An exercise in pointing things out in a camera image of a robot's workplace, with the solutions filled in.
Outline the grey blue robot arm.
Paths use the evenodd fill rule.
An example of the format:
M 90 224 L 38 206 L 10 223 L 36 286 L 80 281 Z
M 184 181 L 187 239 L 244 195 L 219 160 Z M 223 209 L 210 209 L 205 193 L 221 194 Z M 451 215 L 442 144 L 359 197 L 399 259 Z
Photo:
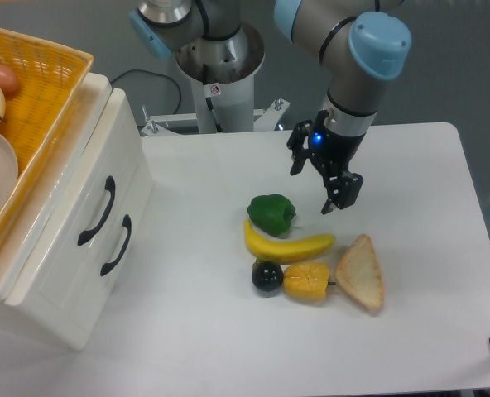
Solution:
M 349 169 L 390 83 L 402 72 L 411 33 L 389 15 L 393 1 L 278 1 L 273 19 L 288 40 L 331 74 L 314 119 L 287 142 L 292 174 L 311 163 L 327 192 L 323 212 L 352 206 L 363 177 Z M 253 128 L 254 77 L 265 58 L 237 1 L 142 1 L 132 29 L 157 58 L 175 59 L 190 80 L 202 133 Z

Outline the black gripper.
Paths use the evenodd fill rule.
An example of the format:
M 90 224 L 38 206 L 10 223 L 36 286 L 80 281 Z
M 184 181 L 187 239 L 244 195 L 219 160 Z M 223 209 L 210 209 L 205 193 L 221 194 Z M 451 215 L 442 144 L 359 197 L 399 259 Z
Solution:
M 291 151 L 290 175 L 299 174 L 309 158 L 320 173 L 327 193 L 322 214 L 354 205 L 363 186 L 363 177 L 348 167 L 366 133 L 341 135 L 339 127 L 327 126 L 328 115 L 326 110 L 321 110 L 313 124 L 311 120 L 298 122 L 286 143 Z M 308 137 L 309 149 L 305 147 Z

